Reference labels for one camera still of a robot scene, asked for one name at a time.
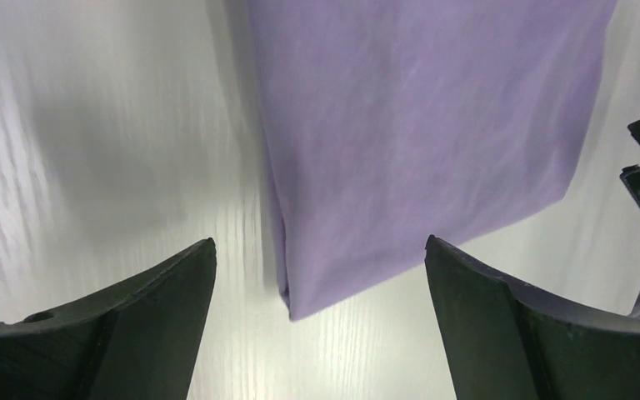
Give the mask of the purple t shirt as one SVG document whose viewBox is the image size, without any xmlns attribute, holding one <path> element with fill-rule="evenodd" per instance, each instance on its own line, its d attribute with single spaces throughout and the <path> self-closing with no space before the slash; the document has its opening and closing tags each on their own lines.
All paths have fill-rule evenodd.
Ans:
<svg viewBox="0 0 640 400">
<path fill-rule="evenodd" d="M 613 1 L 251 1 L 277 286 L 298 321 L 561 200 Z"/>
</svg>

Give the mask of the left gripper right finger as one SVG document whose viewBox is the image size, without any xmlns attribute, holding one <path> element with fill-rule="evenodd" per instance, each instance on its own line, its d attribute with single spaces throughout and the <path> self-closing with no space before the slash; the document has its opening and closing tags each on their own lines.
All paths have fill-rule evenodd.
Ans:
<svg viewBox="0 0 640 400">
<path fill-rule="evenodd" d="M 459 399 L 640 399 L 640 319 L 512 277 L 430 237 L 425 267 Z"/>
</svg>

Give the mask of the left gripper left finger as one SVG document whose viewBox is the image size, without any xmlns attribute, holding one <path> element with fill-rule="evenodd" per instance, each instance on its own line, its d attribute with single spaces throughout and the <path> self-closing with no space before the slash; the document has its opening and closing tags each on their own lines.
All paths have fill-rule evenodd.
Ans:
<svg viewBox="0 0 640 400">
<path fill-rule="evenodd" d="M 216 279 L 204 239 L 86 297 L 0 322 L 0 399 L 184 399 Z"/>
</svg>

